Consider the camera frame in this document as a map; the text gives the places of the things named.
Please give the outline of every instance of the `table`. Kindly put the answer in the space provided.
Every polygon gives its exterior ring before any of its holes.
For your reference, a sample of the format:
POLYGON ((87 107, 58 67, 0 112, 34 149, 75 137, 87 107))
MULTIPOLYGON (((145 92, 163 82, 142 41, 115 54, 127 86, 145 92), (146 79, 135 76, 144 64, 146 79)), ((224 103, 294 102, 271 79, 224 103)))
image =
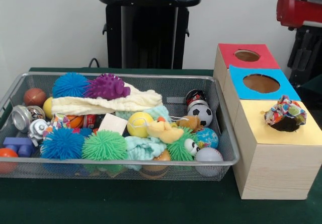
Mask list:
MULTIPOLYGON (((32 68, 212 76, 211 70, 32 68)), ((241 200, 232 169, 220 182, 0 179, 2 223, 321 223, 322 171, 307 200, 241 200)))

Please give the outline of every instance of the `purple spiky ball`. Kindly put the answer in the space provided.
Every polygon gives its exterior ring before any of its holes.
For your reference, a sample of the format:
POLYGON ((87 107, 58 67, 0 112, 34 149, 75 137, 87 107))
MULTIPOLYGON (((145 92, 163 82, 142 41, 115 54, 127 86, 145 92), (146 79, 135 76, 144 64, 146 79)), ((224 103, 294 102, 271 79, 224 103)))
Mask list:
POLYGON ((85 97, 101 97, 113 100, 130 95, 131 89, 124 87, 124 81, 113 74, 102 74, 95 80, 89 80, 85 97))

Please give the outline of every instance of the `wire mesh basket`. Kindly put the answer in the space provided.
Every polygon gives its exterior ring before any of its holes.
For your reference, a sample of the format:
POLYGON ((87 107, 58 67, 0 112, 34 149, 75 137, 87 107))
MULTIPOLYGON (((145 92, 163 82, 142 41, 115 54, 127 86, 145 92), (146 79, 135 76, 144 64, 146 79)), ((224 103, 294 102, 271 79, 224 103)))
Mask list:
MULTIPOLYGON (((27 137, 19 132, 10 117, 12 107, 23 105, 24 93, 30 88, 41 88, 51 96, 56 79, 64 73, 28 72, 20 75, 0 102, 0 147, 6 137, 27 137)), ((92 80, 99 74, 83 74, 92 80)), ((0 158, 2 178, 46 179, 160 179, 220 181, 229 167, 239 160, 235 135, 217 80, 197 76, 148 76, 118 74, 125 82, 141 91, 155 90, 163 96, 163 104, 171 116, 185 116, 185 96, 192 89, 203 90, 214 118, 209 126, 218 135, 218 150, 224 161, 90 161, 52 160, 40 158, 39 149, 30 158, 0 158), (139 171, 128 168, 140 165, 139 171)))

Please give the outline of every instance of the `white wall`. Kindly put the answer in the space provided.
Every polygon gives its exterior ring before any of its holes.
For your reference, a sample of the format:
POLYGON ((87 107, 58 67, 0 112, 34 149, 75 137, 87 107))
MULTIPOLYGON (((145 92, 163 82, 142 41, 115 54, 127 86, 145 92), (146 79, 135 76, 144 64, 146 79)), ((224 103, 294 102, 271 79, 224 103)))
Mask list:
MULTIPOLYGON (((266 43, 286 69, 294 33, 275 20, 277 0, 202 0, 190 8, 184 68, 208 68, 222 43, 266 43)), ((99 0, 0 0, 0 97, 32 66, 107 66, 99 0)))

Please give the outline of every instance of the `black cable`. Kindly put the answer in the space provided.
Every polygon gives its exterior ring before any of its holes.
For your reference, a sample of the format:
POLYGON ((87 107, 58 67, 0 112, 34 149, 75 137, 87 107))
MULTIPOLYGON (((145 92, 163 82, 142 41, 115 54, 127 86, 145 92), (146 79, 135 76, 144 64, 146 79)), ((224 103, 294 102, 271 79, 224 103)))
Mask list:
POLYGON ((100 68, 99 61, 98 61, 96 58, 93 58, 93 59, 91 60, 91 62, 90 62, 90 64, 89 64, 89 67, 91 67, 91 66, 92 66, 93 61, 95 61, 95 62, 96 62, 96 66, 97 66, 97 68, 100 68))

